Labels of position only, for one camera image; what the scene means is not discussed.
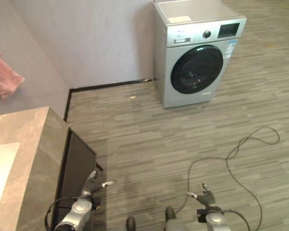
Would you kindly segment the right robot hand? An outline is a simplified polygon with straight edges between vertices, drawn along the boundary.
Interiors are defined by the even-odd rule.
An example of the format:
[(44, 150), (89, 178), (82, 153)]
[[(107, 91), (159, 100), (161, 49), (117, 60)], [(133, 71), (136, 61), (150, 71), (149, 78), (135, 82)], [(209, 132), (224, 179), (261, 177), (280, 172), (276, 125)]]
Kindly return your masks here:
[(202, 183), (202, 194), (195, 194), (193, 192), (187, 192), (186, 194), (196, 199), (199, 203), (204, 205), (205, 207), (214, 207), (216, 206), (215, 197), (213, 195), (213, 192), (207, 188), (207, 185), (205, 183)]

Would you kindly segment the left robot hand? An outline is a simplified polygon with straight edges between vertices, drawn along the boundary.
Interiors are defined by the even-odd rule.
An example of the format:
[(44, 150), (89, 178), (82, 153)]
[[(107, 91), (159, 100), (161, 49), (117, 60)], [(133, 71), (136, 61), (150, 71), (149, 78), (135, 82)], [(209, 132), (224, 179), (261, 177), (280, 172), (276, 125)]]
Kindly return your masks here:
[(97, 182), (95, 179), (97, 178), (98, 171), (94, 170), (86, 179), (84, 186), (81, 191), (81, 196), (89, 196), (92, 197), (94, 193), (99, 192), (101, 189), (104, 189), (110, 185), (113, 185), (113, 181), (105, 181), (105, 182)]

